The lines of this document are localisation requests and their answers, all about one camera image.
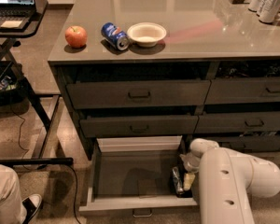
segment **white pants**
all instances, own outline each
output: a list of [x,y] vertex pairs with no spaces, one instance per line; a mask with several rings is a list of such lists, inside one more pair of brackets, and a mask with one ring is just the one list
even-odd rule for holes
[[0,165],[0,224],[21,224],[26,215],[17,173]]

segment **red apple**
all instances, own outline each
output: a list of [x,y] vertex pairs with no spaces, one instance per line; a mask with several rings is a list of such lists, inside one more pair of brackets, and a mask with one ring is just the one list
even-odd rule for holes
[[65,40],[74,49],[80,49],[86,45],[87,33],[81,26],[70,26],[65,31]]

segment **shoe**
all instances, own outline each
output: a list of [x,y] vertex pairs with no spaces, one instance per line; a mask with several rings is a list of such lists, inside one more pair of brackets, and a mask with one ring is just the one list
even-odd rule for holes
[[28,224],[29,221],[35,216],[35,214],[38,212],[39,207],[42,204],[42,198],[38,194],[30,195],[29,197],[25,198],[22,201],[23,206],[27,210],[27,216],[26,219],[22,224]]

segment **robotic hand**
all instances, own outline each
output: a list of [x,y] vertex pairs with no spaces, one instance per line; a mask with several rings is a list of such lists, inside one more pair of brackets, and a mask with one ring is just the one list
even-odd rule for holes
[[280,169],[271,161],[195,139],[181,156],[188,172],[200,172],[202,224],[253,224],[247,193],[272,197],[280,191]]

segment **concrete floor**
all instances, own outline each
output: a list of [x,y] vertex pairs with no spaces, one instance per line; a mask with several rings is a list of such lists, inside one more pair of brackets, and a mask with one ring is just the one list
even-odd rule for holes
[[[59,93],[47,58],[68,14],[68,9],[49,9],[37,35],[21,40],[21,46],[12,49],[12,53],[18,63],[22,63],[23,72],[36,92]],[[46,109],[49,108],[49,102],[50,98],[42,99]],[[41,120],[27,100],[1,106],[0,159],[30,158],[41,127]],[[280,152],[261,153],[256,156],[270,159],[280,166]],[[85,194],[82,190],[88,181],[91,162],[84,153],[62,99],[58,105],[43,157],[74,158],[74,169],[77,173],[76,210],[80,223],[200,223],[198,206],[189,208],[184,213],[157,214],[150,218],[81,217],[78,207],[81,195]],[[62,165],[47,166],[40,170],[36,168],[35,166],[16,167],[22,196],[39,193],[44,198],[44,207],[35,223],[77,223],[74,217],[76,178],[73,171]],[[251,206],[255,223],[280,224],[280,193],[270,199],[251,198]]]

